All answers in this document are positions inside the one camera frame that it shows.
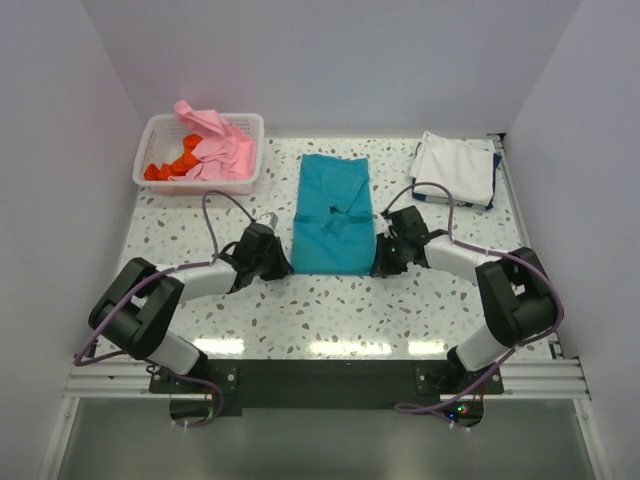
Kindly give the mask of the teal t shirt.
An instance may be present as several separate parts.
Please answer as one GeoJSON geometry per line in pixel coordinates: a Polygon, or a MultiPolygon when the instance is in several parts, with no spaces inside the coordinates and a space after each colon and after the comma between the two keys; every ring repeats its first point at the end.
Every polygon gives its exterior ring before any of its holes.
{"type": "Polygon", "coordinates": [[[376,238],[368,167],[365,158],[302,157],[291,250],[297,274],[370,273],[376,238]]]}

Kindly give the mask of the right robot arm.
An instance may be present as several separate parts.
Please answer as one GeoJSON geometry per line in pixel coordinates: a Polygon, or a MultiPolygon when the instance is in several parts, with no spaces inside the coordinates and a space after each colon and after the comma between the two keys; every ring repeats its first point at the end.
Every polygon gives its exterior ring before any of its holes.
{"type": "Polygon", "coordinates": [[[504,355],[557,326],[563,316],[537,254],[494,251],[429,230],[417,208],[384,210],[388,229],[376,236],[373,277],[399,275],[411,264],[462,278],[479,290],[485,323],[447,352],[438,388],[469,392],[504,355]]]}

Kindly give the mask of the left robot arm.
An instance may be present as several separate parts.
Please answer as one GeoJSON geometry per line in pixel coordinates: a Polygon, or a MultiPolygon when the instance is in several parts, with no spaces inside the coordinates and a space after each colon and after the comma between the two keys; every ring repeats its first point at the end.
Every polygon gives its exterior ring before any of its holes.
{"type": "Polygon", "coordinates": [[[94,306],[88,324],[124,354],[171,371],[177,386],[196,392],[207,380],[207,356],[170,331],[177,307],[236,293],[255,278],[274,281],[293,273],[274,230],[252,222],[239,241],[209,261],[160,268],[141,257],[130,260],[94,306]]]}

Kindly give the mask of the pink t shirt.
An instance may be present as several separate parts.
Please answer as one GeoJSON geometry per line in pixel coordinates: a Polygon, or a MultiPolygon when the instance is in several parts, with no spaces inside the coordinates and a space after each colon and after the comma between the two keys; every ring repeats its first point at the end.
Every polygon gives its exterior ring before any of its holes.
{"type": "Polygon", "coordinates": [[[200,164],[172,181],[228,182],[248,180],[255,172],[255,142],[217,110],[195,110],[182,100],[174,105],[180,123],[202,137],[193,150],[200,164]]]}

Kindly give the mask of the folded white t shirt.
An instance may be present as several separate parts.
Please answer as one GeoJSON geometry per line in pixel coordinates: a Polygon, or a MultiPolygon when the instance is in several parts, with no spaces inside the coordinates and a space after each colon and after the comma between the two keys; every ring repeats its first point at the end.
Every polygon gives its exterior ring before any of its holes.
{"type": "Polygon", "coordinates": [[[412,194],[419,200],[447,200],[445,192],[424,182],[444,186],[452,199],[469,207],[493,207],[496,171],[501,156],[490,146],[472,146],[461,140],[425,131],[409,169],[412,194]]]}

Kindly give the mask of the orange t shirt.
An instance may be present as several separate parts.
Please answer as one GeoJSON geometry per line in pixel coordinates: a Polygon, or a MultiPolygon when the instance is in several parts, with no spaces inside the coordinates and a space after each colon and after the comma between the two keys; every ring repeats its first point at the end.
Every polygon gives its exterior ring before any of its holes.
{"type": "Polygon", "coordinates": [[[193,155],[193,150],[202,141],[197,134],[190,134],[183,138],[183,153],[172,163],[163,163],[160,167],[149,165],[144,171],[143,178],[147,181],[169,181],[173,177],[182,178],[198,166],[200,161],[193,155]]]}

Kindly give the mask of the white plastic basket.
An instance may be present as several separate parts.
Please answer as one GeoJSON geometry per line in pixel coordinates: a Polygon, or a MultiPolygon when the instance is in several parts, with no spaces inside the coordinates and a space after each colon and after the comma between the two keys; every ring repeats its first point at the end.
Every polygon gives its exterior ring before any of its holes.
{"type": "Polygon", "coordinates": [[[263,143],[260,115],[195,110],[180,101],[173,113],[147,122],[132,179],[163,195],[246,195],[260,173],[263,143]]]}

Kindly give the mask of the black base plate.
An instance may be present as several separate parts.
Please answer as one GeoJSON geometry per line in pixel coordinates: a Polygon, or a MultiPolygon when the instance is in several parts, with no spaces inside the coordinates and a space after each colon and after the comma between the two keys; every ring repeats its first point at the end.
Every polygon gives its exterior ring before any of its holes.
{"type": "Polygon", "coordinates": [[[173,420],[201,424],[249,409],[390,410],[398,403],[436,405],[467,392],[443,414],[475,426],[483,397],[499,395],[499,372],[478,385],[481,373],[457,374],[445,360],[207,360],[185,378],[151,366],[149,390],[170,396],[173,420]]]}

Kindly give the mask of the aluminium frame rail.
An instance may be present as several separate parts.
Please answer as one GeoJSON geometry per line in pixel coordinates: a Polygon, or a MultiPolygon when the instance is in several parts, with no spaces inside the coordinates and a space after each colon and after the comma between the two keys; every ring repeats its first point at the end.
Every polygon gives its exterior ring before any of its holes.
{"type": "MultiPolygon", "coordinates": [[[[486,136],[502,156],[494,212],[505,214],[510,219],[509,226],[516,231],[518,244],[529,247],[530,236],[511,179],[503,146],[504,137],[503,133],[490,133],[486,136]]],[[[506,385],[505,395],[513,399],[574,402],[591,399],[580,360],[564,354],[556,333],[520,349],[502,367],[502,372],[506,385]]]]}

